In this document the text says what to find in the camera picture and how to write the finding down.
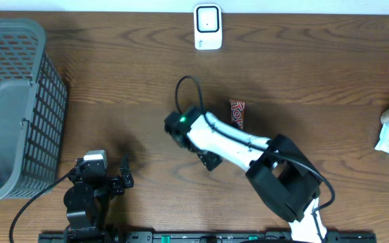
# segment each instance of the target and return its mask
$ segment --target wood grain surface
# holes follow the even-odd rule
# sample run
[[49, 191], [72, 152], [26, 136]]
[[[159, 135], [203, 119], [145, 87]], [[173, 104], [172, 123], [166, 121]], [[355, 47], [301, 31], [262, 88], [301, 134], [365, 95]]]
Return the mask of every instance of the wood grain surface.
[[[135, 186], [111, 202], [109, 223], [156, 231], [288, 228], [230, 163], [209, 173], [163, 131], [184, 75], [203, 81], [207, 108], [230, 119], [228, 99], [247, 102], [247, 132], [287, 135], [336, 189], [321, 212], [341, 231], [389, 242], [389, 154], [375, 151], [389, 108], [389, 16], [224, 14], [217, 51], [197, 51], [192, 14], [0, 12], [32, 18], [70, 87], [59, 176], [89, 150], [105, 149], [110, 173], [131, 156]], [[189, 82], [183, 107], [197, 104]], [[68, 221], [64, 181], [20, 217], [16, 242]], [[330, 194], [322, 186], [321, 201]], [[0, 242], [26, 200], [0, 202]]]

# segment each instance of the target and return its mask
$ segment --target basket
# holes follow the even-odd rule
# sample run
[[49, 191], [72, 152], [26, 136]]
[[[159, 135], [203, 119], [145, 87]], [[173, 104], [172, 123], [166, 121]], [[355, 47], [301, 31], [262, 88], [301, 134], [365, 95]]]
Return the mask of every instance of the basket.
[[55, 179], [67, 90], [27, 19], [0, 19], [0, 200], [31, 198]]

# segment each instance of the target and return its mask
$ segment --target red patterned wrapper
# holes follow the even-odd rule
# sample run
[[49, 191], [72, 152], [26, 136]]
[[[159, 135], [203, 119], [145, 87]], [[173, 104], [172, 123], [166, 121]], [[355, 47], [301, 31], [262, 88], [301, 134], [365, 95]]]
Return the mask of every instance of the red patterned wrapper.
[[242, 125], [244, 123], [244, 108], [246, 107], [246, 103], [236, 100], [229, 100], [229, 102], [231, 124], [238, 125], [238, 129], [242, 130]]

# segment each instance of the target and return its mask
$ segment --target white backdrop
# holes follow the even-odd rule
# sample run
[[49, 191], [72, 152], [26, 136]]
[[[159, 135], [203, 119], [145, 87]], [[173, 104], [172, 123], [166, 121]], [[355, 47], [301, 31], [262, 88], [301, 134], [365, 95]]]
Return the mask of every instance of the white backdrop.
[[0, 0], [0, 10], [192, 12], [199, 3], [224, 13], [389, 14], [389, 0]]

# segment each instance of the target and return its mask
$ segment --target cable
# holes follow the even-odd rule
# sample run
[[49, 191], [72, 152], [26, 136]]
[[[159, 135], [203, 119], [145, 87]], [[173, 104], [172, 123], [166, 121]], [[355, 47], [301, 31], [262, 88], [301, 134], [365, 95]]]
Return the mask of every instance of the cable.
[[67, 174], [65, 174], [63, 177], [59, 178], [56, 182], [51, 184], [50, 186], [46, 187], [43, 189], [41, 192], [39, 192], [37, 195], [32, 197], [19, 211], [19, 213], [14, 217], [13, 222], [11, 223], [10, 226], [10, 232], [9, 232], [9, 239], [10, 243], [14, 243], [13, 239], [13, 232], [14, 232], [14, 226], [16, 225], [16, 222], [18, 221], [20, 215], [25, 211], [25, 209], [32, 203], [34, 202], [37, 198], [39, 198], [41, 195], [46, 193], [48, 190], [54, 188], [56, 185], [58, 185], [60, 182], [62, 182], [64, 179], [66, 179], [68, 176], [70, 176], [74, 172], [74, 169], [71, 169]]
[[246, 142], [246, 141], [243, 141], [241, 139], [238, 139], [238, 138], [235, 138], [225, 132], [222, 132], [221, 130], [218, 130], [214, 124], [212, 124], [209, 120], [208, 120], [208, 117], [207, 117], [207, 112], [203, 106], [203, 100], [202, 100], [202, 90], [201, 90], [201, 83], [199, 81], [199, 79], [197, 79], [196, 77], [194, 76], [184, 76], [182, 77], [177, 85], [176, 85], [176, 88], [175, 88], [175, 103], [176, 103], [176, 108], [178, 110], [178, 112], [180, 114], [182, 114], [182, 111], [181, 111], [181, 108], [180, 108], [180, 104], [178, 103], [178, 89], [180, 87], [180, 84], [182, 83], [182, 81], [184, 81], [185, 79], [187, 78], [190, 78], [191, 80], [193, 80], [193, 82], [196, 84], [196, 87], [197, 87], [197, 92], [199, 94], [199, 108], [201, 109], [201, 113], [203, 114], [203, 117], [205, 118], [205, 122], [207, 122], [208, 126], [211, 127], [212, 130], [216, 131], [217, 133], [221, 134], [222, 136], [225, 136], [226, 138], [229, 138], [230, 140], [233, 140], [235, 142], [238, 142], [240, 144], [243, 144], [251, 149], [256, 149], [258, 151], [263, 151], [264, 153], [267, 153], [268, 155], [272, 156], [272, 157], [275, 157], [277, 159], [281, 159], [281, 160], [285, 160], [285, 161], [288, 161], [288, 162], [291, 162], [292, 164], [294, 165], [298, 165], [298, 166], [301, 166], [303, 168], [305, 168], [306, 170], [308, 170], [309, 172], [311, 172], [315, 177], [317, 177], [318, 180], [321, 180], [323, 183], [325, 183], [325, 185], [328, 187], [328, 189], [330, 190], [331, 192], [331, 199], [322, 204], [321, 206], [318, 206], [316, 208], [314, 208], [311, 212], [313, 218], [315, 219], [315, 224], [316, 224], [316, 227], [317, 227], [317, 233], [321, 239], [321, 242], [324, 243], [324, 239], [322, 238], [321, 236], [321, 232], [320, 232], [320, 229], [319, 229], [319, 226], [317, 224], [317, 214], [316, 212], [321, 210], [321, 209], [324, 209], [328, 206], [330, 206], [334, 200], [336, 199], [336, 193], [334, 191], [334, 188], [332, 187], [331, 183], [325, 178], [323, 177], [320, 173], [316, 172], [314, 169], [308, 167], [307, 165], [301, 163], [297, 158], [294, 158], [294, 157], [291, 157], [289, 155], [283, 155], [281, 153], [276, 153], [276, 152], [273, 152], [273, 151], [269, 151], [269, 150], [265, 150], [264, 148], [261, 148], [259, 146], [256, 146], [254, 144], [251, 144], [250, 142]]

